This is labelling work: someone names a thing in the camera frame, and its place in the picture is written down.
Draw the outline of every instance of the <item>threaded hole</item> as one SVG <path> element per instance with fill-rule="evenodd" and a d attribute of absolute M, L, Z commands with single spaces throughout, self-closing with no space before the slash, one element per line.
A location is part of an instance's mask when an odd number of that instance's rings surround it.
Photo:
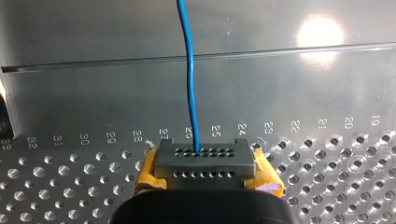
<path fill-rule="evenodd" d="M 385 192 L 384 198 L 386 200 L 391 200 L 396 196 L 395 192 L 393 190 L 388 190 L 387 192 Z"/>
<path fill-rule="evenodd" d="M 341 193 L 341 194 L 338 194 L 337 197 L 335 197 L 335 200 L 338 203 L 343 203 L 344 201 L 347 200 L 347 196 L 345 194 Z"/>
<path fill-rule="evenodd" d="M 315 159 L 317 159 L 318 161 L 321 161 L 323 159 L 326 158 L 326 152 L 323 150 L 318 150 L 317 152 L 315 152 Z"/>
<path fill-rule="evenodd" d="M 376 148 L 375 147 L 368 147 L 366 149 L 366 155 L 368 157 L 373 157 L 373 156 L 375 156 L 375 154 L 376 154 Z"/>
<path fill-rule="evenodd" d="M 349 179 L 349 173 L 347 172 L 342 172 L 338 175 L 338 179 L 342 182 L 346 181 Z"/>
<path fill-rule="evenodd" d="M 296 197 L 288 198 L 288 204 L 290 206 L 295 206 L 298 204 L 298 199 Z"/>
<path fill-rule="evenodd" d="M 316 195 L 312 198 L 312 204 L 317 205 L 323 202 L 323 198 L 320 195 Z"/>
<path fill-rule="evenodd" d="M 319 173 L 314 175 L 314 182 L 315 183 L 321 183 L 324 180 L 324 175 Z"/>
<path fill-rule="evenodd" d="M 293 151 L 289 154 L 290 161 L 298 161 L 300 159 L 300 153 L 297 151 Z"/>
<path fill-rule="evenodd" d="M 352 156 L 352 150 L 350 148 L 343 148 L 340 152 L 340 156 L 344 159 L 349 158 L 350 156 Z"/>
<path fill-rule="evenodd" d="M 363 192 L 361 194 L 361 201 L 362 202 L 367 202 L 371 199 L 371 194 L 369 192 Z"/>
<path fill-rule="evenodd" d="M 300 181 L 300 178 L 297 175 L 290 175 L 288 178 L 288 182 L 291 185 L 295 185 Z"/>
<path fill-rule="evenodd" d="M 369 179 L 371 179 L 371 178 L 373 178 L 373 177 L 374 177 L 374 172 L 373 172 L 372 170 L 366 170 L 366 171 L 363 173 L 363 178 L 364 178 L 364 179 L 369 180 Z"/>

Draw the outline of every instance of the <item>yellow tape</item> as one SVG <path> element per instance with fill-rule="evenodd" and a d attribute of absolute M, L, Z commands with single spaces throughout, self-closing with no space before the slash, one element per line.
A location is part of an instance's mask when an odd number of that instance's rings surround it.
<path fill-rule="evenodd" d="M 167 188 L 165 179 L 157 179 L 154 176 L 154 162 L 156 158 L 156 153 L 157 148 L 155 146 L 151 146 L 151 149 L 146 152 L 144 164 L 140 171 L 139 177 L 134 184 L 134 193 L 137 193 L 140 189 L 144 187 L 151 187 L 155 189 Z"/>
<path fill-rule="evenodd" d="M 264 184 L 278 184 L 280 189 L 275 189 L 274 194 L 277 197 L 282 197 L 285 185 L 282 180 L 277 175 L 274 167 L 270 162 L 264 157 L 261 148 L 256 148 L 253 151 L 254 162 L 256 163 L 256 174 L 252 179 L 245 180 L 245 189 L 255 189 Z"/>

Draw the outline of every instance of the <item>cable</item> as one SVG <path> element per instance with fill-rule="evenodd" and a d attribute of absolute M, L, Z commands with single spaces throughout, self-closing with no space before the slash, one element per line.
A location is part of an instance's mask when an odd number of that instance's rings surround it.
<path fill-rule="evenodd" d="M 195 108 L 194 96 L 194 52 L 192 48 L 191 33 L 189 21 L 184 7 L 184 0 L 177 0 L 177 11 L 180 17 L 181 27 L 183 29 L 184 44 L 186 45 L 187 54 L 187 95 L 190 112 L 190 122 L 192 127 L 193 147 L 195 152 L 199 152 L 200 136 L 198 129 L 197 112 Z"/>

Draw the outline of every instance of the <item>metal wall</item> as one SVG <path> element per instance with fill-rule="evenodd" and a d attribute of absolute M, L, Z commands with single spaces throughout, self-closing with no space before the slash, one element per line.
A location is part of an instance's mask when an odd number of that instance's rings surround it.
<path fill-rule="evenodd" d="M 395 7 L 188 1 L 202 141 L 263 144 L 303 223 L 393 223 Z M 146 140 L 191 141 L 175 1 L 0 10 L 0 223 L 107 223 Z"/>

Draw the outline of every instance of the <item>mounting hole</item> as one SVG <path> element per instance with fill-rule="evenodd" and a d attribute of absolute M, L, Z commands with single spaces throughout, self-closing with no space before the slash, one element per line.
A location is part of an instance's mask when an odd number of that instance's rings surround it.
<path fill-rule="evenodd" d="M 311 192 L 312 186 L 311 185 L 304 185 L 301 189 L 300 189 L 300 194 L 305 196 L 308 195 Z"/>
<path fill-rule="evenodd" d="M 274 159 L 275 159 L 275 156 L 272 153 L 269 153 L 269 152 L 265 153 L 264 156 L 269 162 L 273 162 Z"/>
<path fill-rule="evenodd" d="M 323 198 L 320 195 L 315 195 L 312 198 L 312 204 L 314 204 L 314 205 L 318 205 L 318 204 L 320 204 L 322 202 L 323 202 Z"/>
<path fill-rule="evenodd" d="M 299 153 L 299 152 L 297 152 L 297 151 L 292 151 L 292 152 L 289 154 L 289 160 L 290 160 L 290 161 L 295 162 L 295 161 L 298 161 L 299 159 L 300 159 L 300 153 Z"/>
<path fill-rule="evenodd" d="M 335 184 L 331 183 L 326 186 L 326 188 L 323 190 L 323 194 L 325 195 L 332 195 L 335 192 Z"/>
<path fill-rule="evenodd" d="M 344 220 L 345 220 L 345 218 L 344 218 L 343 215 L 336 215 L 336 216 L 334 217 L 334 222 L 335 222 L 335 223 L 341 223 L 341 222 L 343 222 Z"/>
<path fill-rule="evenodd" d="M 366 170 L 363 173 L 363 178 L 369 180 L 374 177 L 374 172 L 372 170 Z"/>
<path fill-rule="evenodd" d="M 88 189 L 88 195 L 90 195 L 91 197 L 97 197 L 100 194 L 100 190 L 97 187 L 90 187 Z"/>
<path fill-rule="evenodd" d="M 352 173 L 358 173 L 366 166 L 366 159 L 363 156 L 356 156 L 349 160 L 347 164 L 348 170 Z"/>
<path fill-rule="evenodd" d="M 373 184 L 373 190 L 374 190 L 374 191 L 379 191 L 379 190 L 381 190 L 382 188 L 384 188 L 384 186 L 385 186 L 385 180 L 383 180 L 383 179 L 377 180 L 377 181 Z"/>
<path fill-rule="evenodd" d="M 70 168 L 68 166 L 62 165 L 58 169 L 59 175 L 70 175 Z"/>
<path fill-rule="evenodd" d="M 65 189 L 64 190 L 64 197 L 65 198 L 73 198 L 76 195 L 73 189 Z"/>
<path fill-rule="evenodd" d="M 288 204 L 289 206 L 295 206 L 298 204 L 298 199 L 296 197 L 290 197 L 288 198 Z"/>
<path fill-rule="evenodd" d="M 396 168 L 392 168 L 392 169 L 388 170 L 388 177 L 389 178 L 396 177 Z"/>
<path fill-rule="evenodd" d="M 297 175 L 290 175 L 288 177 L 288 182 L 290 185 L 295 185 L 300 181 L 300 178 Z"/>
<path fill-rule="evenodd" d="M 318 150 L 315 152 L 315 159 L 321 161 L 326 158 L 326 152 L 323 150 Z"/>
<path fill-rule="evenodd" d="M 79 161 L 79 156 L 76 155 L 76 154 L 72 154 L 72 155 L 70 155 L 69 160 L 70 160 L 71 162 L 78 162 L 78 161 Z"/>
<path fill-rule="evenodd" d="M 223 178 L 223 177 L 225 177 L 225 173 L 224 173 L 224 172 L 222 172 L 222 171 L 221 171 L 221 172 L 219 172 L 219 177 L 220 177 L 220 178 Z"/>
<path fill-rule="evenodd" d="M 373 157 L 376 154 L 376 147 L 367 147 L 366 156 Z"/>
<path fill-rule="evenodd" d="M 333 211 L 334 211 L 334 204 L 328 203 L 324 206 L 322 215 L 328 217 L 332 214 Z"/>
<path fill-rule="evenodd" d="M 349 179 L 349 173 L 348 172 L 341 172 L 338 175 L 338 180 L 340 180 L 341 182 L 344 182 L 344 181 L 346 181 L 348 179 Z"/>
<path fill-rule="evenodd" d="M 180 177 L 180 172 L 179 171 L 174 171 L 174 178 Z"/>
<path fill-rule="evenodd" d="M 304 205 L 302 208 L 301 208 L 301 210 L 300 210 L 300 214 L 299 214 L 299 216 L 300 217 L 306 217 L 306 215 L 308 215 L 308 213 L 309 213 L 309 210 L 311 210 L 311 206 L 309 206 L 309 205 Z"/>
<path fill-rule="evenodd" d="M 388 190 L 387 192 L 385 192 L 384 198 L 389 201 L 392 200 L 395 196 L 396 196 L 395 191 Z"/>
<path fill-rule="evenodd" d="M 359 137 L 356 138 L 355 143 L 357 145 L 361 145 L 361 144 L 364 143 L 364 141 L 365 141 L 365 138 L 363 136 L 359 136 Z"/>
<path fill-rule="evenodd" d="M 356 194 L 361 191 L 363 185 L 363 181 L 360 179 L 354 179 L 350 181 L 346 186 L 346 193 L 348 194 Z"/>
<path fill-rule="evenodd" d="M 276 149 L 277 151 L 283 151 L 283 150 L 285 150 L 285 148 L 286 148 L 287 146 L 288 146 L 288 142 L 281 140 L 281 141 L 279 141 L 279 142 L 276 144 L 275 149 Z"/>
<path fill-rule="evenodd" d="M 121 165 L 118 162 L 111 162 L 110 166 L 108 169 L 111 171 L 111 173 L 118 174 L 121 172 Z"/>
<path fill-rule="evenodd" d="M 196 172 L 196 171 L 192 171 L 191 172 L 191 177 L 192 178 L 196 178 L 196 177 L 198 177 L 199 176 L 199 173 L 198 172 Z"/>
<path fill-rule="evenodd" d="M 100 181 L 102 184 L 107 184 L 108 182 L 110 182 L 110 178 L 109 178 L 108 176 L 106 176 L 106 175 L 102 175 L 102 176 L 100 177 L 99 181 Z"/>
<path fill-rule="evenodd" d="M 183 171 L 182 175 L 184 178 L 187 178 L 190 176 L 190 173 L 188 171 Z"/>
<path fill-rule="evenodd" d="M 103 160 L 106 158 L 106 155 L 105 155 L 105 153 L 103 153 L 103 152 L 98 152 L 98 153 L 96 153 L 95 158 L 96 158 L 98 161 L 103 161 Z"/>
<path fill-rule="evenodd" d="M 313 144 L 314 144 L 314 143 L 312 142 L 312 140 L 307 139 L 307 140 L 305 140 L 305 142 L 304 142 L 304 147 L 312 147 Z"/>
<path fill-rule="evenodd" d="M 358 214 L 358 221 L 359 222 L 365 222 L 369 216 L 365 213 Z"/>
<path fill-rule="evenodd" d="M 346 208 L 346 212 L 349 214 L 353 214 L 356 212 L 356 210 L 358 209 L 358 205 L 355 203 L 352 203 L 350 205 L 347 206 Z"/>
<path fill-rule="evenodd" d="M 202 171 L 202 172 L 200 173 L 200 177 L 201 177 L 201 178 L 206 178 L 206 177 L 207 177 L 207 172 L 206 172 L 206 171 Z"/>
<path fill-rule="evenodd" d="M 216 172 L 214 172 L 214 171 L 209 172 L 209 177 L 210 178 L 215 178 L 216 177 Z"/>
<path fill-rule="evenodd" d="M 343 159 L 347 159 L 352 156 L 352 149 L 345 147 L 340 152 L 340 157 Z"/>
<path fill-rule="evenodd" d="M 278 165 L 276 167 L 276 172 L 278 174 L 283 174 L 286 171 L 286 165 Z"/>
<path fill-rule="evenodd" d="M 324 175 L 323 174 L 318 173 L 318 174 L 314 175 L 314 182 L 316 184 L 319 184 L 319 183 L 323 182 L 323 180 L 324 180 Z"/>
<path fill-rule="evenodd" d="M 393 156 L 396 156 L 396 146 L 392 147 L 390 153 L 392 153 Z"/>
<path fill-rule="evenodd" d="M 343 203 L 343 202 L 346 201 L 346 200 L 347 200 L 347 196 L 346 196 L 345 194 L 343 194 L 343 193 L 338 194 L 338 195 L 335 197 L 335 201 L 338 202 L 338 203 Z"/>
<path fill-rule="evenodd" d="M 361 194 L 361 201 L 362 202 L 367 202 L 367 201 L 369 201 L 371 199 L 371 194 L 370 194 L 370 192 L 363 192 L 362 194 Z"/>
<path fill-rule="evenodd" d="M 234 176 L 235 176 L 234 172 L 228 172 L 227 173 L 227 177 L 229 177 L 229 178 L 233 178 Z"/>
<path fill-rule="evenodd" d="M 319 224 L 321 222 L 321 218 L 320 217 L 311 217 L 311 224 Z"/>
<path fill-rule="evenodd" d="M 381 210 L 381 208 L 382 208 L 382 202 L 381 201 L 376 201 L 376 202 L 373 202 L 371 204 L 369 212 L 370 213 L 376 213 L 379 210 Z"/>
<path fill-rule="evenodd" d="M 124 187 L 123 186 L 120 186 L 120 185 L 114 186 L 113 193 L 115 195 L 121 195 L 123 192 L 124 192 Z"/>
<path fill-rule="evenodd" d="M 86 164 L 84 166 L 84 173 L 87 175 L 93 175 L 96 173 L 96 167 L 92 164 Z"/>

